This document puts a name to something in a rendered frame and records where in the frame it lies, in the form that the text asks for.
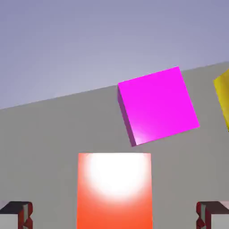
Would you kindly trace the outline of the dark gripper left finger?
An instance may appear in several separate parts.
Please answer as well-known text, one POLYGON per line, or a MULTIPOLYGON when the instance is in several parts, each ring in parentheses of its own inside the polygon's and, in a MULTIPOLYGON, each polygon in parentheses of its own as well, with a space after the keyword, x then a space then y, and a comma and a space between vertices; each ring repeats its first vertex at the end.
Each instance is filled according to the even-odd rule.
POLYGON ((33 204, 10 201, 0 209, 0 229, 33 229, 33 204))

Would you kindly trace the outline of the large yellow box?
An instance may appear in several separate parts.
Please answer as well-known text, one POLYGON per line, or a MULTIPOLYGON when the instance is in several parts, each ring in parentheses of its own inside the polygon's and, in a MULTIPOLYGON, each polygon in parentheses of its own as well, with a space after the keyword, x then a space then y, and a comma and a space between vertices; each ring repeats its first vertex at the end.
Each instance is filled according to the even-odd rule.
POLYGON ((229 132, 229 69, 214 79, 213 83, 229 132))

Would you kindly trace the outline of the small orange cube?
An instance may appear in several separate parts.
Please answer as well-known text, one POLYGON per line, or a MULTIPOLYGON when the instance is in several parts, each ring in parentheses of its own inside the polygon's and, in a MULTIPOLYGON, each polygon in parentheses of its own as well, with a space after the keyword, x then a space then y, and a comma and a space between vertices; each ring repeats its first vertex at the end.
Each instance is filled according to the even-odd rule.
POLYGON ((76 229, 153 229, 150 153, 79 153, 76 229))

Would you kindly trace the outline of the large magenta box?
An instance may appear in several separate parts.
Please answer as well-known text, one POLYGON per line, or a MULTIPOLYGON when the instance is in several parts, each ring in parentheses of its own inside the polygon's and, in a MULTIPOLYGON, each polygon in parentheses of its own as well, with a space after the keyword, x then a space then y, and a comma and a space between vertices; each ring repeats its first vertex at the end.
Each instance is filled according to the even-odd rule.
POLYGON ((200 127, 179 67, 118 83, 118 102, 132 146, 200 127))

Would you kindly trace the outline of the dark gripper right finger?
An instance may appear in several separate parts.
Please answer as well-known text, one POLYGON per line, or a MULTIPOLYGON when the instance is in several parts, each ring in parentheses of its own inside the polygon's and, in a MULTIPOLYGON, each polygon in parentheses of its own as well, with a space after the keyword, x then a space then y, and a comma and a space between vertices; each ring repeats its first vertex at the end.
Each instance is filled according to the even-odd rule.
POLYGON ((229 229, 229 201, 200 201, 196 213, 196 229, 229 229))

